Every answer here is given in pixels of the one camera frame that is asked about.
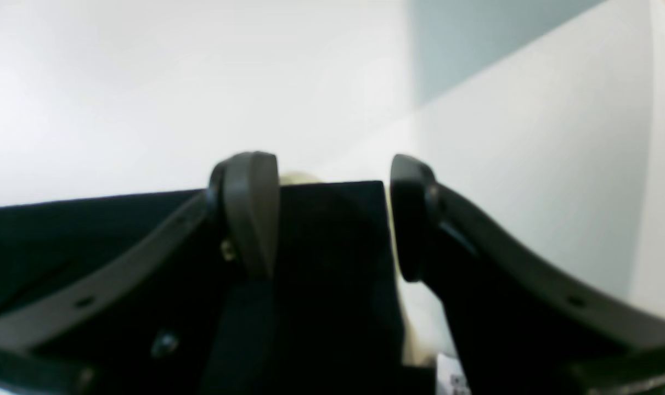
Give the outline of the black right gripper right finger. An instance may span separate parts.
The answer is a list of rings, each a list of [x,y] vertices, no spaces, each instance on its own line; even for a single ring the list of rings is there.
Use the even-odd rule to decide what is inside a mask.
[[[404,280],[441,301],[473,394],[665,394],[665,319],[553,267],[408,155],[390,197]]]

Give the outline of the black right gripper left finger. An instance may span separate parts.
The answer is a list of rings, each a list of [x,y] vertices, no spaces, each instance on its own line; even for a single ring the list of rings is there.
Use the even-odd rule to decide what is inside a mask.
[[[273,276],[279,212],[263,151],[203,190],[0,207],[0,388],[197,387],[227,289]]]

